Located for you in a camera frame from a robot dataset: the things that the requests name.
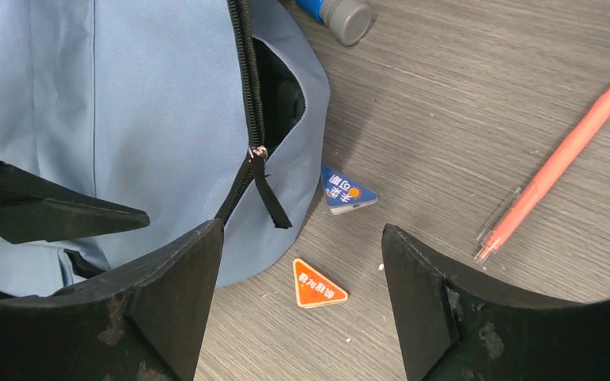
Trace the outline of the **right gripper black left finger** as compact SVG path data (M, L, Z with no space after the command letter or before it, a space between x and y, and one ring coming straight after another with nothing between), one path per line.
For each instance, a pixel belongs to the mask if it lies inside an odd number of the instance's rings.
M191 380L223 224L49 297L0 300L0 380Z

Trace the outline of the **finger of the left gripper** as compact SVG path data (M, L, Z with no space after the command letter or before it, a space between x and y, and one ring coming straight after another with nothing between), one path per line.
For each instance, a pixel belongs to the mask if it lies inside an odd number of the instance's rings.
M94 237L149 223L142 210L77 193L0 160L0 237L12 244Z

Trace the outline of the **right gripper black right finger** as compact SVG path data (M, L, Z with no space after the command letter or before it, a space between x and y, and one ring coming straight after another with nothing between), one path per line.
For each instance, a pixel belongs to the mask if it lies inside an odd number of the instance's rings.
M610 299L524 290L396 225L381 248L409 380L610 380Z

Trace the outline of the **blue fabric backpack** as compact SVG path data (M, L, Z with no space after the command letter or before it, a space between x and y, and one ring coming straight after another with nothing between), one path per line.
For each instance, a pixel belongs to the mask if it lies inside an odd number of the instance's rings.
M242 191L217 284L272 266L295 242L319 181L330 86L291 15L251 1L262 74L266 179L291 222ZM0 159L80 194L145 211L142 229L11 244L0 291L48 296L79 283L71 254L110 270L211 219L250 146L224 1L0 1Z

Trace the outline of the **small orange triangle wrapper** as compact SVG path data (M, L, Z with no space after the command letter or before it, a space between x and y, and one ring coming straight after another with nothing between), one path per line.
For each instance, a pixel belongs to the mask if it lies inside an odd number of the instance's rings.
M295 300L308 309L346 302L349 294L300 258L292 261Z

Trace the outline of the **blue triangle badge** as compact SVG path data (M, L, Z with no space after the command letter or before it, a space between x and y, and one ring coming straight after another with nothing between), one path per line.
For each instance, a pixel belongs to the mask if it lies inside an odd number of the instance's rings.
M377 202L378 194L329 166L321 167L326 204L333 215L347 213Z

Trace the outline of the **orange pen horizontal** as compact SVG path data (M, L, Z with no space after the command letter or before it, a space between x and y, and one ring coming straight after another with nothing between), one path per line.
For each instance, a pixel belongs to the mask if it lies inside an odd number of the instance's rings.
M511 192L485 222L477 236L480 249L474 256L476 263L485 262L505 244L609 118L610 87L565 136L527 185Z

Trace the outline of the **blue marker pen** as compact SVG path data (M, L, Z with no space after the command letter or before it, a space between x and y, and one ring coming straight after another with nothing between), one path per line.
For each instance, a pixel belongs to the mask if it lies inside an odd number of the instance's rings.
M345 46L358 43L376 18L371 6L359 0L295 0L295 3Z

